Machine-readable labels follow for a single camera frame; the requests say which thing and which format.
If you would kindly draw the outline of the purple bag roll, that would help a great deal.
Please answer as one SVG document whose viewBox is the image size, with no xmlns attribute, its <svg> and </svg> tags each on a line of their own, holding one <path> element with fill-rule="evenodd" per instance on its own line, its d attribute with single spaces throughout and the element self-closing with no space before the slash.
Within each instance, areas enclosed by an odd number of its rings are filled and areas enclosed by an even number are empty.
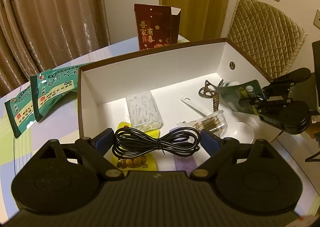
<svg viewBox="0 0 320 227">
<path fill-rule="evenodd" d="M 179 157 L 174 155 L 174 164 L 176 171 L 184 171 L 187 175 L 197 168 L 197 163 L 193 156 Z"/>
</svg>

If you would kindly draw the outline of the rear green rice bag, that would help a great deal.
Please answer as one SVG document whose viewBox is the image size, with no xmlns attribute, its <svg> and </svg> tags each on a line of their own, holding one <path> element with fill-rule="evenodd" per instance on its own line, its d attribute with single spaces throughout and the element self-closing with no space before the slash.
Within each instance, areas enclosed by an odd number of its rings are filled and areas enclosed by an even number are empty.
<svg viewBox="0 0 320 227">
<path fill-rule="evenodd" d="M 16 97 L 5 103 L 5 109 L 14 133 L 18 138 L 29 129 L 35 120 L 31 86 L 22 90 Z"/>
</svg>

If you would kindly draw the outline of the dark green card packet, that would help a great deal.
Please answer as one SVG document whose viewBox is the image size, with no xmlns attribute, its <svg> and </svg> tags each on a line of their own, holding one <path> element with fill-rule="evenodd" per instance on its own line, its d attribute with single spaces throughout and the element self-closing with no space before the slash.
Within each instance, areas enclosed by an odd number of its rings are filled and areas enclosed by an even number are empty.
<svg viewBox="0 0 320 227">
<path fill-rule="evenodd" d="M 252 106 L 257 98 L 265 98 L 258 80 L 237 85 L 214 86 L 222 99 L 236 112 L 254 114 Z"/>
</svg>

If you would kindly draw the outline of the front green rice bag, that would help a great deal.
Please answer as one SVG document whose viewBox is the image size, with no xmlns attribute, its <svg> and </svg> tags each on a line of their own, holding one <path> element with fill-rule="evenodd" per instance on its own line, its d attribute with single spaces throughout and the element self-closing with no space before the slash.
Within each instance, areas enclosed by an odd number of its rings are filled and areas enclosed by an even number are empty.
<svg viewBox="0 0 320 227">
<path fill-rule="evenodd" d="M 70 92 L 78 90 L 80 65 L 48 69 L 30 77 L 34 115 L 40 122 L 54 105 Z"/>
</svg>

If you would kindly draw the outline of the clear floss pick box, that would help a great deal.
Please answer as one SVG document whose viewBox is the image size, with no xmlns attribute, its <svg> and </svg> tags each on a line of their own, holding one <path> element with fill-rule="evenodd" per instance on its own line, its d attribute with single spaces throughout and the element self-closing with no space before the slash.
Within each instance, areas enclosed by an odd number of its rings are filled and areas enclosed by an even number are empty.
<svg viewBox="0 0 320 227">
<path fill-rule="evenodd" d="M 143 132 L 161 128 L 163 121 L 150 91 L 129 94 L 126 103 L 133 128 Z"/>
</svg>

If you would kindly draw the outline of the cotton swab packet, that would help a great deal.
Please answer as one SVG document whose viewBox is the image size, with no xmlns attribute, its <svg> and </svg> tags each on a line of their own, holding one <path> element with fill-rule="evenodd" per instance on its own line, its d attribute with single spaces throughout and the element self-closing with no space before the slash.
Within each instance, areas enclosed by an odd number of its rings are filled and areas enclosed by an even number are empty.
<svg viewBox="0 0 320 227">
<path fill-rule="evenodd" d="M 223 134 L 227 131 L 228 125 L 222 110 L 218 110 L 214 113 L 209 114 L 208 116 L 190 122 L 179 122 L 178 127 L 192 127 L 197 131 L 202 131 L 206 129 L 210 132 L 218 132 Z"/>
</svg>

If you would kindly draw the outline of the dark red gift bag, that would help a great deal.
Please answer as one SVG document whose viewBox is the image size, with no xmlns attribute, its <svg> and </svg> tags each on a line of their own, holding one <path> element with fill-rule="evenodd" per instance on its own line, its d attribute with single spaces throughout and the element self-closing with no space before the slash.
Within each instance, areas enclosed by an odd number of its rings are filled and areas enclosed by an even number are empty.
<svg viewBox="0 0 320 227">
<path fill-rule="evenodd" d="M 163 5 L 135 4 L 140 50 L 176 44 L 181 9 Z"/>
</svg>

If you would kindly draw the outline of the green rice bag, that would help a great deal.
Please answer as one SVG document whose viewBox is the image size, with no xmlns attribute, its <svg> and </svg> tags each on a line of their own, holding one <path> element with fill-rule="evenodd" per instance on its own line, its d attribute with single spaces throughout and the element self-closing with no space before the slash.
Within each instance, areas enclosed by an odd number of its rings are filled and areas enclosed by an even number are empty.
<svg viewBox="0 0 320 227">
<path fill-rule="evenodd" d="M 70 92 L 78 90 L 80 65 L 48 69 L 30 77 L 34 115 L 40 122 L 54 105 Z"/>
<path fill-rule="evenodd" d="M 14 133 L 18 138 L 29 129 L 35 120 L 31 86 L 22 90 L 16 97 L 5 103 L 5 109 Z"/>
</svg>

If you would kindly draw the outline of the quilted beige chair cover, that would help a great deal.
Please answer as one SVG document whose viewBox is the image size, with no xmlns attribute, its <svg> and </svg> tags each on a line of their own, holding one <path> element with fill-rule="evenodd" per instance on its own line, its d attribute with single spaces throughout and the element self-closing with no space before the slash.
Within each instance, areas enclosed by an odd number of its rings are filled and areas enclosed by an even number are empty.
<svg viewBox="0 0 320 227">
<path fill-rule="evenodd" d="M 288 73 L 306 37 L 283 11 L 258 0 L 237 0 L 227 34 L 268 81 Z"/>
</svg>

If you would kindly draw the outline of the brown cardboard storage box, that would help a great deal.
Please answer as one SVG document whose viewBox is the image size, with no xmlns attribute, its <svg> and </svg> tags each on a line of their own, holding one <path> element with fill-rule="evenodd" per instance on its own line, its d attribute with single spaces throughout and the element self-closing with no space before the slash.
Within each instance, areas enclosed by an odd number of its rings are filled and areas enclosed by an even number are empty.
<svg viewBox="0 0 320 227">
<path fill-rule="evenodd" d="M 205 81 L 245 83 L 269 80 L 242 50 L 225 38 L 186 42 L 136 51 L 84 65 L 79 70 L 78 124 L 81 137 L 95 137 L 129 120 L 125 98 L 150 91 L 159 109 L 161 134 L 178 123 L 201 115 L 182 102 L 187 97 L 212 109 L 212 101 L 199 96 Z"/>
</svg>

